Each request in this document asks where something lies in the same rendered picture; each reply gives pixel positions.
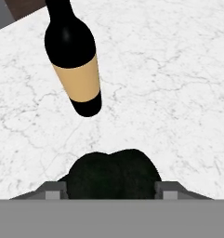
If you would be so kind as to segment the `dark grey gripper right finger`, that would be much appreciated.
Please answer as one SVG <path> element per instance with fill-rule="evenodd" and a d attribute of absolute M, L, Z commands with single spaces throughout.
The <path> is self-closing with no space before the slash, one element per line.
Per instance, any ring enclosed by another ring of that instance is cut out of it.
<path fill-rule="evenodd" d="M 209 200 L 209 197 L 186 190 L 177 181 L 156 181 L 154 188 L 158 200 Z"/>

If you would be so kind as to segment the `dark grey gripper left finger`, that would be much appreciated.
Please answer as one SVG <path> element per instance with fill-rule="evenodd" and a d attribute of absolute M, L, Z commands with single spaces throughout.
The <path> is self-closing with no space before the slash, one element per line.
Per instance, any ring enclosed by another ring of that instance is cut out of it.
<path fill-rule="evenodd" d="M 67 200 L 66 183 L 64 181 L 46 181 L 37 190 L 27 192 L 13 200 Z"/>

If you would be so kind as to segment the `black bottle with tan label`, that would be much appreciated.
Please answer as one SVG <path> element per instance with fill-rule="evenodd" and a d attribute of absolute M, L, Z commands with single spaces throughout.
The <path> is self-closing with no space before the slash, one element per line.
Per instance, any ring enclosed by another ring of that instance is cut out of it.
<path fill-rule="evenodd" d="M 70 0 L 45 1 L 46 53 L 76 112 L 92 117 L 102 105 L 94 36 L 74 15 Z"/>

